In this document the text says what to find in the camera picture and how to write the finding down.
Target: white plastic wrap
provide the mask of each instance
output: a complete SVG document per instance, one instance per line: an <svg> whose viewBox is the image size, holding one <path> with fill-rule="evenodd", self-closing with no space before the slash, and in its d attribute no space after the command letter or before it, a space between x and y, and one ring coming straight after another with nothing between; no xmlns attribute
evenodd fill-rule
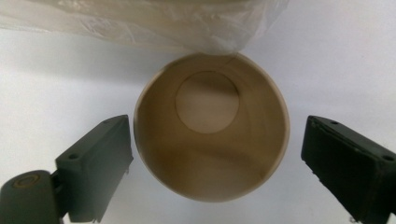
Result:
<svg viewBox="0 0 396 224"><path fill-rule="evenodd" d="M269 28L289 0L1 0L0 27L229 54Z"/></svg>

